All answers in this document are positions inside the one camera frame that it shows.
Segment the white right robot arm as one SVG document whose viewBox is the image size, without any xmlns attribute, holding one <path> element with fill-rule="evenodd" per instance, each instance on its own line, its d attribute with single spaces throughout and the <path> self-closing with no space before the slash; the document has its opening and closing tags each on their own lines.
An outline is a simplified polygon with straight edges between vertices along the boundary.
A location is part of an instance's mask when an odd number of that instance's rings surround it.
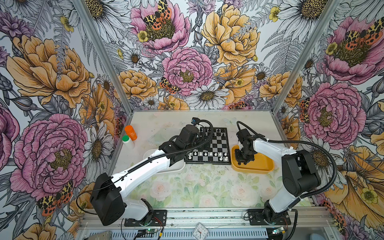
<svg viewBox="0 0 384 240">
<path fill-rule="evenodd" d="M 276 223 L 300 201 L 300 195 L 321 185 L 321 178 L 309 152 L 262 140 L 251 135 L 247 129 L 239 130 L 237 138 L 239 148 L 234 150 L 233 157 L 238 165 L 256 163 L 255 157 L 269 158 L 281 164 L 283 187 L 265 202 L 263 220 L 266 223 Z"/>
</svg>

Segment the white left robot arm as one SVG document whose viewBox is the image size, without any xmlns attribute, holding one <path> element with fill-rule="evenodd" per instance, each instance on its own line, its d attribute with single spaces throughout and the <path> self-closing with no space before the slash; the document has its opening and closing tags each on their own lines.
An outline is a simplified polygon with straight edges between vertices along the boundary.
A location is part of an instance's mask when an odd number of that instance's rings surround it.
<svg viewBox="0 0 384 240">
<path fill-rule="evenodd" d="M 161 144 L 152 155 L 133 167 L 112 176 L 103 173 L 97 177 L 90 201 L 103 226 L 120 218 L 141 221 L 144 225 L 151 220 L 154 210 L 147 200 L 129 200 L 127 197 L 138 185 L 184 161 L 185 156 L 209 141 L 199 137 L 198 124 L 199 121 L 193 120 L 178 136 Z"/>
</svg>

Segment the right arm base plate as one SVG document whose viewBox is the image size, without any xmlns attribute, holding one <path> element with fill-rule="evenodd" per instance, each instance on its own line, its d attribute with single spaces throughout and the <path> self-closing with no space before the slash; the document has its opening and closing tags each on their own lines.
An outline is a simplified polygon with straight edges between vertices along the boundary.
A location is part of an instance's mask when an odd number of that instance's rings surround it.
<svg viewBox="0 0 384 240">
<path fill-rule="evenodd" d="M 292 224 L 287 211 L 275 213 L 269 209 L 249 209 L 244 218 L 250 222 L 251 226 L 289 226 Z"/>
</svg>

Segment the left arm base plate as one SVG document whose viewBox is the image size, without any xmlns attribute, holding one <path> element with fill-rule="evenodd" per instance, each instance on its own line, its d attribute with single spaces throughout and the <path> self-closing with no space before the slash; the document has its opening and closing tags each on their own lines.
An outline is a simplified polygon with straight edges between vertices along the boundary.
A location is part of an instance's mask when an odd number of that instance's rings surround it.
<svg viewBox="0 0 384 240">
<path fill-rule="evenodd" d="M 125 219 L 125 227 L 164 227 L 167 222 L 167 210 L 153 210 L 142 220 Z"/>
</svg>

